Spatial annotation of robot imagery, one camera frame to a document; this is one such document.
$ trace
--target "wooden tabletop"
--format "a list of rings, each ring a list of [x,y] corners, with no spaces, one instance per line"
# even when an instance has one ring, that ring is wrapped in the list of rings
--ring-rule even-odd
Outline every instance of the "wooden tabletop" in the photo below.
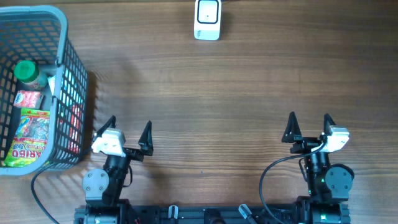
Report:
[[[330,113],[351,133],[330,160],[355,171],[353,223],[396,223],[396,3],[227,1],[213,42],[193,36],[194,2],[57,6],[90,71],[86,140],[112,114],[127,146],[153,123],[154,156],[131,163],[132,185],[121,198],[260,205],[262,171],[290,155],[291,145],[280,142],[289,113],[304,136],[318,136]],[[82,177],[105,159],[92,153],[37,179],[39,198],[60,223],[85,204]],[[31,178],[0,177],[0,223],[50,223]],[[274,203],[308,195],[297,160],[274,167],[263,191]]]

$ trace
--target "candy bag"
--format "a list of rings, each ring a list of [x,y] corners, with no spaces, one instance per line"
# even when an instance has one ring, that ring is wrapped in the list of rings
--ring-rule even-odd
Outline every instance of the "candy bag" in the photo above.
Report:
[[[49,138],[50,112],[21,109],[21,121],[4,163],[23,167],[42,155]]]

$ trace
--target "black cable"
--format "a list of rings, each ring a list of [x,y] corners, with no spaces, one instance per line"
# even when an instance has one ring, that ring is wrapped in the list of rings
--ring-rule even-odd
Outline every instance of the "black cable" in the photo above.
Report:
[[[271,169],[274,165],[276,165],[276,164],[278,164],[278,163],[280,163],[280,162],[284,162],[284,161],[287,161],[287,160],[289,160],[289,159],[296,159],[296,158],[300,158],[300,157],[311,156],[312,154],[321,151],[321,150],[325,147],[325,145],[326,145],[326,141],[324,141],[323,144],[322,144],[317,150],[315,150],[315,151],[312,151],[312,152],[309,152],[309,153],[306,153],[306,154],[301,154],[301,155],[296,155],[296,156],[289,156],[289,157],[285,157],[285,158],[279,159],[279,160],[273,162],[271,165],[269,165],[269,166],[264,170],[264,172],[262,173],[261,178],[260,178],[260,186],[259,186],[261,202],[262,202],[264,208],[266,209],[266,211],[269,213],[269,215],[270,215],[272,218],[274,218],[277,222],[279,222],[280,224],[284,224],[284,223],[283,223],[282,221],[280,221],[278,218],[276,218],[276,217],[274,216],[274,214],[272,214],[272,212],[269,210],[269,208],[268,208],[268,206],[267,206],[267,204],[266,204],[266,201],[264,200],[264,197],[262,196],[262,183],[263,183],[263,181],[264,181],[264,177],[266,176],[266,173],[267,173],[267,172],[269,171],[269,169]]]
[[[303,174],[304,180],[307,182],[307,176],[305,175],[303,165],[301,165],[301,161],[302,161],[303,159],[304,159],[304,158],[301,158],[301,159],[298,161],[298,165],[300,166],[301,174]]]
[[[32,182],[30,183],[30,189],[32,190],[32,195],[33,195],[33,198],[35,198],[35,201],[36,201],[37,205],[43,210],[43,212],[45,213],[45,215],[46,215],[51,221],[53,221],[55,224],[59,224],[59,222],[56,221],[56,220],[54,219],[54,217],[51,216],[51,215],[49,214],[49,212],[44,208],[42,202],[40,202],[39,198],[37,197],[37,194],[36,194],[36,191],[35,191],[35,187],[34,187],[34,185],[35,185],[35,180],[36,180],[36,178],[37,178],[41,173],[43,173],[43,172],[44,172],[45,170],[47,170],[48,168],[51,168],[51,167],[53,167],[53,166],[55,166],[55,165],[57,165],[57,164],[61,164],[61,163],[64,162],[64,161],[66,162],[66,161],[69,161],[70,159],[74,159],[74,158],[77,158],[77,157],[80,157],[80,156],[82,156],[82,155],[71,156],[71,157],[68,157],[68,158],[66,158],[66,159],[61,160],[60,162],[54,162],[54,163],[52,163],[52,164],[47,164],[47,165],[45,165],[44,167],[42,167],[41,169],[39,169],[39,171],[37,171],[37,173],[36,173],[36,174],[33,176],[33,178],[32,178]]]

